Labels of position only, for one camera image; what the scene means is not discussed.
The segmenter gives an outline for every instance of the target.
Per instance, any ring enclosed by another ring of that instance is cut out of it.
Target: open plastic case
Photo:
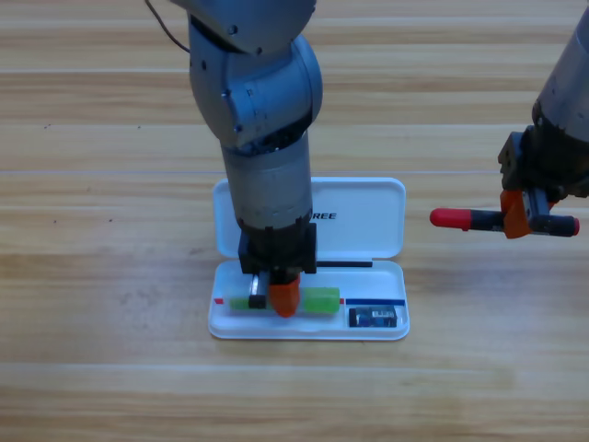
[[[300,287],[338,287],[340,308],[331,315],[297,311],[288,319],[271,309],[232,310],[230,297],[246,297],[237,248],[240,230],[227,180],[213,191],[217,249],[230,261],[216,270],[209,330],[224,339],[394,341],[407,335],[410,315],[403,271],[390,259],[403,247],[406,192],[391,178],[312,179],[318,237],[318,271],[301,274]],[[394,308],[396,324],[357,326],[357,311],[379,315]]]

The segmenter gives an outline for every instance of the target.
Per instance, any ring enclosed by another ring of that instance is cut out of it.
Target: black cable
[[[164,32],[166,32],[166,35],[169,37],[170,40],[174,41],[176,43],[176,45],[181,48],[182,50],[186,51],[187,53],[191,53],[191,50],[188,49],[186,46],[184,46],[182,43],[180,43],[176,37],[174,37],[172,35],[172,33],[167,30],[166,25],[164,24],[164,21],[162,20],[162,18],[159,16],[159,14],[157,14],[156,9],[154,8],[154,6],[151,4],[150,0],[145,0],[145,4],[147,5],[147,7],[149,8],[149,10],[151,11],[151,13],[154,15],[154,17],[156,18],[157,22],[159,23],[159,26],[162,27],[162,29],[164,30]]]

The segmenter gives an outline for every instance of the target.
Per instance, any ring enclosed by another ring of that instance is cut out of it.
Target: wooden table
[[[498,206],[497,154],[584,8],[319,0],[313,170],[406,185],[412,327],[267,343],[207,331],[224,175],[186,54],[140,0],[0,0],[0,440],[589,440],[589,233],[428,220]]]

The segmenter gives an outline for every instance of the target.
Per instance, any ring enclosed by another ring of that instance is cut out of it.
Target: green object
[[[229,307],[232,310],[249,310],[249,299],[246,297],[232,297],[229,299]]]
[[[340,289],[309,287],[303,289],[303,309],[307,313],[333,315],[340,310]]]

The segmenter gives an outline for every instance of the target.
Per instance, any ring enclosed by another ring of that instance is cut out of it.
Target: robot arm
[[[306,130],[323,86],[301,35],[316,1],[171,1],[188,13],[191,88],[221,145],[242,271],[293,285],[317,270]],[[258,283],[251,295],[267,290]]]
[[[540,92],[532,121],[511,133],[499,154],[501,212],[436,209],[433,224],[501,230],[507,238],[579,232],[578,220],[549,211],[569,195],[589,195],[589,8]]]

